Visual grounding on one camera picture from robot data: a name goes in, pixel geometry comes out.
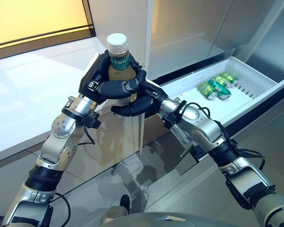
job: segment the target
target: reflective floor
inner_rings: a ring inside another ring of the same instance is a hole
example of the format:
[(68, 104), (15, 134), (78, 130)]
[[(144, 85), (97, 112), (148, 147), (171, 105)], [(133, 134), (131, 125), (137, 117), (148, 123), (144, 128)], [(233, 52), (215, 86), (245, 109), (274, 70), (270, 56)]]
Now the reflective floor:
[[(266, 156), (264, 173), (284, 194), (284, 114), (237, 140)], [(208, 157), (180, 175), (175, 160), (183, 148), (171, 133), (134, 154), (65, 196), (71, 205), (67, 226), (98, 226), (107, 208), (118, 205), (123, 194), (131, 198), (131, 212), (175, 211), (193, 213), (242, 227), (256, 227), (250, 210), (243, 210), (229, 193), (225, 179)], [(53, 202), (52, 227), (67, 218), (62, 199)]]

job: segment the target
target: white bottle cap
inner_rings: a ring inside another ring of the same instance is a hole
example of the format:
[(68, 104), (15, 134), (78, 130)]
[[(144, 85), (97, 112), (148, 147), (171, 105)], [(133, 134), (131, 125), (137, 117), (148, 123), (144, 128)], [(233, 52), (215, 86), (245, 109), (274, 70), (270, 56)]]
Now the white bottle cap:
[(128, 40), (124, 34), (113, 33), (107, 37), (107, 49), (112, 54), (123, 54), (128, 51)]

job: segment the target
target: green can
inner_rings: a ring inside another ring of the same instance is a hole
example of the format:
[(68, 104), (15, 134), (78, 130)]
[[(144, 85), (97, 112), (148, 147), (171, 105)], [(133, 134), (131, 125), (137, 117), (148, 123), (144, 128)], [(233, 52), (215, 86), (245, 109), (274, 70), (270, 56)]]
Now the green can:
[(222, 77), (220, 75), (215, 76), (214, 80), (217, 81), (219, 84), (221, 84), (225, 88), (231, 87), (231, 83), (227, 79), (225, 79), (224, 77)]
[(210, 79), (208, 83), (218, 92), (218, 97), (220, 99), (225, 100), (231, 96), (231, 92), (214, 79)]
[(229, 81), (231, 83), (231, 86), (233, 87), (238, 79), (235, 78), (233, 75), (231, 75), (229, 72), (224, 72), (220, 75), (221, 77), (223, 77), (224, 79), (226, 79), (227, 81)]
[(198, 86), (200, 93), (207, 99), (213, 100), (218, 96), (218, 92), (208, 83), (203, 82)]

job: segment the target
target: beverage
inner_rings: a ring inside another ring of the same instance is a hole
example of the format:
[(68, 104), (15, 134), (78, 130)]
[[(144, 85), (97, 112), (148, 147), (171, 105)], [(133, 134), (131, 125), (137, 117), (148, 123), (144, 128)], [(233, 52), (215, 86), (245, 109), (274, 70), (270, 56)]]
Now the beverage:
[(231, 75), (231, 74), (228, 73), (228, 72), (224, 72), (224, 73), (220, 74), (220, 76), (223, 77), (224, 79), (226, 79), (227, 81), (229, 81), (229, 82), (231, 83), (231, 86), (232, 86), (232, 87), (233, 87), (233, 86), (237, 83), (237, 81), (238, 81), (237, 78), (235, 78), (233, 75)]
[(217, 81), (219, 84), (221, 84), (225, 88), (232, 87), (231, 83), (227, 79), (225, 79), (224, 77), (222, 77), (220, 75), (215, 76), (214, 79), (215, 79), (215, 81)]
[(225, 100), (231, 96), (231, 92), (214, 79), (210, 79), (208, 83), (218, 92), (220, 99)]
[(208, 83), (203, 82), (198, 86), (200, 93), (207, 99), (213, 100), (218, 96), (218, 92)]
[[(124, 34), (114, 33), (107, 37), (107, 49), (111, 60), (108, 69), (109, 80), (130, 80), (136, 76), (129, 62), (128, 40)], [(128, 105), (137, 98), (132, 94), (128, 98), (118, 99), (121, 105)]]

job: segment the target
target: refrigerator drawer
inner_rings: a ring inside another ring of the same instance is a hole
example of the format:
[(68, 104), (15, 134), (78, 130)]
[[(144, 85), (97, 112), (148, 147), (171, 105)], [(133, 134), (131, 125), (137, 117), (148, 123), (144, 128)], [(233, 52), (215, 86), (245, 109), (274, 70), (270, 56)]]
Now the refrigerator drawer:
[[(205, 99), (197, 87), (203, 81), (208, 81), (225, 71), (238, 78), (237, 84), (229, 89), (231, 96), (226, 100)], [(208, 107), (211, 118), (220, 121), (224, 126), (240, 118), (282, 87), (284, 87), (284, 80), (276, 83), (234, 57), (162, 85), (170, 98), (179, 97), (181, 100)]]

